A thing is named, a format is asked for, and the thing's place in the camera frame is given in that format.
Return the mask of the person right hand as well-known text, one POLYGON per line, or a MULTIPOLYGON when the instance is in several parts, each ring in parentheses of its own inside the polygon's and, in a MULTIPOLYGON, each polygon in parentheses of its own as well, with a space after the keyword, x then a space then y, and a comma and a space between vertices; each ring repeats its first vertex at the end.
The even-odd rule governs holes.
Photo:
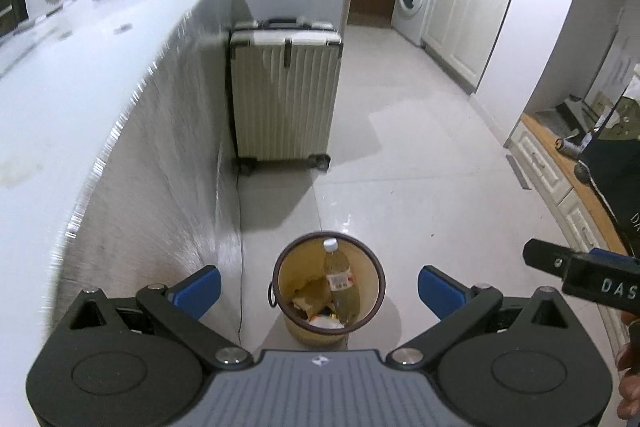
POLYGON ((620 348, 616 357, 616 369, 623 372, 620 377, 618 392, 620 404, 617 406, 617 416, 630 421, 639 415, 639 343, 629 341, 620 348))

